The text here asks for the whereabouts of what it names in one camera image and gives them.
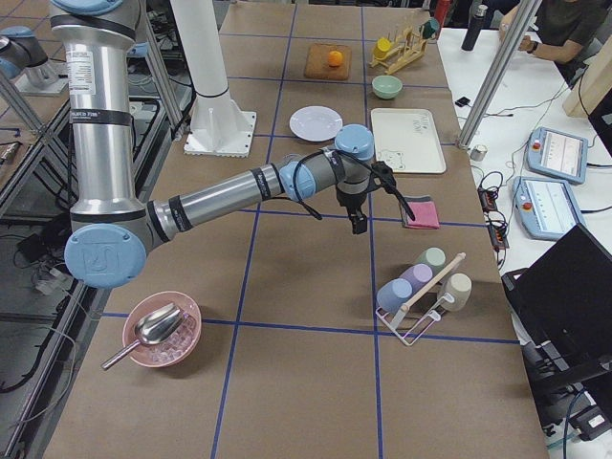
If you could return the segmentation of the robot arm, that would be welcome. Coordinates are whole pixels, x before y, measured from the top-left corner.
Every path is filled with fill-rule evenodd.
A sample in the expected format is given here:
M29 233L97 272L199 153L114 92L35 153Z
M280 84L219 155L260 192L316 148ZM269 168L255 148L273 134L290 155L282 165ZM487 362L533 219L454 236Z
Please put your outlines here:
M209 1L171 5L195 96L186 155L163 178L173 196L141 201L135 191L127 54L146 17L141 1L54 1L53 33L67 58L78 198L64 260L76 280L94 288L122 286L147 256L177 234L279 195L297 203L333 187L352 231L367 229L361 207L374 189L372 133L341 128L334 143L306 157L289 156L197 189L200 154L245 157L256 115L230 95L215 11Z

